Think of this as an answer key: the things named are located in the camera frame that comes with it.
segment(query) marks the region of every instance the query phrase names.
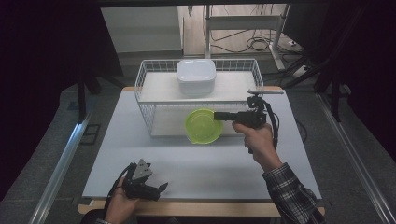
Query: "white tabletop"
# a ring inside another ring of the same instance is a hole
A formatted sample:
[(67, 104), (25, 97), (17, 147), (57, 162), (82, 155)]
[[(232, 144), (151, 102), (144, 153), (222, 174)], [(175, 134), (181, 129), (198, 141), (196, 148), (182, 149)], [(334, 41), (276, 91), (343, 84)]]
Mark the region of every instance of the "white tabletop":
[[(280, 159), (321, 199), (287, 95), (264, 99), (280, 119)], [(262, 168), (243, 142), (240, 135), (221, 136), (210, 145), (193, 145), (183, 136), (150, 137), (134, 91), (123, 91), (82, 196), (105, 198), (120, 172), (144, 159), (154, 173), (147, 185), (169, 183), (160, 200), (266, 202)]]

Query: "green bowl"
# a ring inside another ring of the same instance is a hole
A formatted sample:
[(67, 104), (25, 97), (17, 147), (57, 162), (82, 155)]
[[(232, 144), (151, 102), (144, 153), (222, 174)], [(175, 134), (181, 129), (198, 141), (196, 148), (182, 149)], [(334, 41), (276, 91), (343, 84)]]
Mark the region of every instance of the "green bowl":
[(214, 110), (200, 108), (184, 119), (187, 136), (193, 144), (209, 144), (220, 137), (223, 125), (220, 120), (214, 120), (214, 113)]

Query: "white plastic container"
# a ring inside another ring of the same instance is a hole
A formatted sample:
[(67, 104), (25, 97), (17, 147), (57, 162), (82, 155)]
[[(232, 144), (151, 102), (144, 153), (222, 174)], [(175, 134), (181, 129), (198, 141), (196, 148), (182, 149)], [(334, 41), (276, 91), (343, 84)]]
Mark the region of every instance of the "white plastic container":
[(182, 60), (177, 64), (177, 81), (186, 95), (205, 95), (215, 88), (216, 66), (210, 59)]

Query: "white wire basket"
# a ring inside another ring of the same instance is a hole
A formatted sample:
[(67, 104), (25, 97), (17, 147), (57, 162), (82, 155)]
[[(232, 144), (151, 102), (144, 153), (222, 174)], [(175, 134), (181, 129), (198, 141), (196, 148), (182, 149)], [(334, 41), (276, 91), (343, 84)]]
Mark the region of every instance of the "white wire basket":
[[(178, 87), (180, 61), (145, 60), (140, 65), (134, 92), (151, 136), (186, 135), (184, 119), (197, 108), (246, 111), (248, 91), (263, 88), (255, 59), (213, 59), (217, 73), (214, 90), (204, 96), (187, 96)], [(222, 135), (237, 135), (231, 122), (223, 123)]]

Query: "human hand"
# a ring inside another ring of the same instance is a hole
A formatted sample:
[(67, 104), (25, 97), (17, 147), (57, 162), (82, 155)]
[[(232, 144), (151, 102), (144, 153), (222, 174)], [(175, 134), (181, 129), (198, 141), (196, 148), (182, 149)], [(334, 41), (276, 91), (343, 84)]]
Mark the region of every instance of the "human hand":
[(245, 147), (253, 150), (253, 159), (264, 170), (269, 172), (282, 166), (273, 143), (273, 133), (270, 124), (265, 123), (260, 129), (252, 129), (241, 123), (233, 122), (236, 132), (245, 136)]
[(134, 212), (139, 199), (129, 199), (122, 188), (123, 178), (114, 190), (110, 204), (106, 211), (105, 221), (111, 224), (124, 223)]

